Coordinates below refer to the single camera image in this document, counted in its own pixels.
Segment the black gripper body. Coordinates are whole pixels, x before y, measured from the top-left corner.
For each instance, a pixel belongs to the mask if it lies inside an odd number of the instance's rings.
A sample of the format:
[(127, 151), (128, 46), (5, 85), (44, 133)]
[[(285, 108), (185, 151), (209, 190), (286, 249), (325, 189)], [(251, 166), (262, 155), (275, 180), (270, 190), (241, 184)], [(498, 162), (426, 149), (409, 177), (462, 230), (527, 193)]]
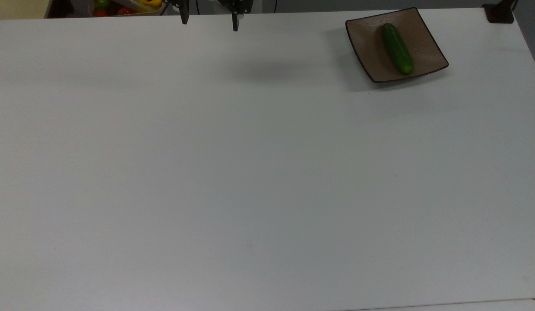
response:
[(253, 0), (218, 0), (218, 2), (232, 14), (250, 13), (253, 6)]

